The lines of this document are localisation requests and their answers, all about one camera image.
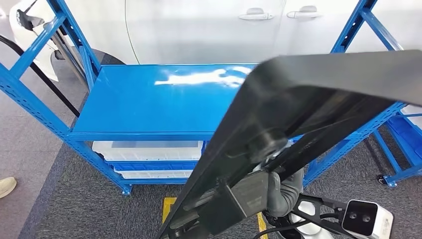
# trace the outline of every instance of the blue metal shelf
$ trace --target blue metal shelf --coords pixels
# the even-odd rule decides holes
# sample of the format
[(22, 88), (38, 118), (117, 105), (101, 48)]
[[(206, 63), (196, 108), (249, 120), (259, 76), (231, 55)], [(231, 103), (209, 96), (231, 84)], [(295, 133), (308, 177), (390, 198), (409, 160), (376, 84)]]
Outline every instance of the blue metal shelf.
[(210, 140), (254, 65), (103, 66), (74, 140)]
[[(85, 140), (209, 140), (254, 64), (102, 66), (64, 0), (48, 0), (56, 17), (9, 71), (0, 64), (0, 90), (44, 124), (124, 194), (133, 184), (183, 184), (186, 179), (124, 179)], [(345, 52), (366, 21), (389, 50), (401, 46), (370, 12), (376, 0), (360, 0), (332, 53)], [(82, 56), (90, 95), (74, 128), (68, 128), (21, 81), (20, 76), (59, 27)], [(340, 142), (318, 162), (305, 185), (400, 110), (395, 103)]]
[(118, 171), (193, 170), (198, 161), (107, 161)]

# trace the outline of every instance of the beige shoe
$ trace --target beige shoe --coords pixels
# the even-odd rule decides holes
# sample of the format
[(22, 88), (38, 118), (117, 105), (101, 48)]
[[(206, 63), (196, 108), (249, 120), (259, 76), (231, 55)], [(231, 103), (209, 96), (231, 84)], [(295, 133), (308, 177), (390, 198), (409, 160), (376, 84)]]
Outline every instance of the beige shoe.
[(7, 196), (16, 187), (16, 179), (8, 177), (0, 180), (0, 198)]

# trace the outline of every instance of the black cable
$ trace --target black cable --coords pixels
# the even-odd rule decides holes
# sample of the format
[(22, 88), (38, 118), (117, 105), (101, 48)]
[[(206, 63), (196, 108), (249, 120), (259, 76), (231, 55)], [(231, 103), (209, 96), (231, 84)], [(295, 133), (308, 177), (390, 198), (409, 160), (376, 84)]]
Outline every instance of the black cable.
[[(13, 49), (19, 56), (21, 56), (24, 51), (20, 48), (16, 43), (13, 41), (5, 38), (4, 36), (0, 35), (0, 41), (6, 44), (8, 47)], [(70, 101), (63, 95), (63, 93), (51, 82), (51, 80), (38, 68), (35, 63), (31, 63), (29, 65), (31, 69), (41, 78), (41, 80), (57, 95), (57, 97), (67, 106), (67, 108), (75, 114), (76, 117), (79, 117), (79, 111), (70, 103)]]
[(28, 11), (34, 6), (34, 4), (37, 2), (38, 0), (35, 0), (25, 11), (24, 13), (28, 13)]
[(286, 230), (295, 229), (297, 227), (301, 227), (301, 226), (306, 225), (308, 223), (310, 223), (310, 221), (305, 220), (303, 222), (294, 223), (294, 224), (291, 224), (289, 226), (282, 227), (282, 228), (270, 228), (270, 229), (267, 229), (267, 230), (264, 230), (264, 231), (258, 233), (253, 239), (259, 239), (262, 235), (265, 235), (265, 234), (268, 234), (268, 233), (282, 232), (282, 231), (286, 231)]

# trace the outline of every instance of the gray carpet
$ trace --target gray carpet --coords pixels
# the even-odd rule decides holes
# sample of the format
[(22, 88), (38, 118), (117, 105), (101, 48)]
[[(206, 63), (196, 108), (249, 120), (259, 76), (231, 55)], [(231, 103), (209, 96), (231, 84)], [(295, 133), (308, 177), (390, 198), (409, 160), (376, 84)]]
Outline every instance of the gray carpet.
[[(391, 137), (384, 129), (382, 134), (406, 166)], [(392, 169), (370, 137), (305, 191), (344, 202), (351, 198), (376, 201), (396, 216), (391, 238), (420, 238), (422, 178), (410, 178), (391, 189), (377, 183), (375, 175), (380, 173), (392, 173)], [(177, 196), (180, 189), (174, 185), (138, 185), (131, 196), (122, 196), (64, 145), (19, 238), (150, 239), (161, 224), (163, 198)], [(215, 238), (247, 239), (257, 232), (257, 220), (252, 217)]]

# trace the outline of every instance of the white car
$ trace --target white car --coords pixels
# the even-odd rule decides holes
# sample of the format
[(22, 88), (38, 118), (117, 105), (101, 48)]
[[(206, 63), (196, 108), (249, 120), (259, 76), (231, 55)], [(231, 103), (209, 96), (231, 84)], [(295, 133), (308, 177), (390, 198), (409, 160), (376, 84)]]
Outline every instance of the white car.
[[(358, 0), (66, 3), (94, 50), (124, 64), (188, 64), (257, 63), (280, 54), (329, 53)], [(421, 49), (422, 1), (378, 0), (373, 12), (405, 49)], [(27, 49), (54, 14), (46, 0), (22, 0), (9, 16), (16, 43)], [(32, 27), (23, 16), (29, 16)], [(49, 41), (35, 60), (53, 80), (56, 49)], [(348, 52), (382, 50), (365, 23)]]

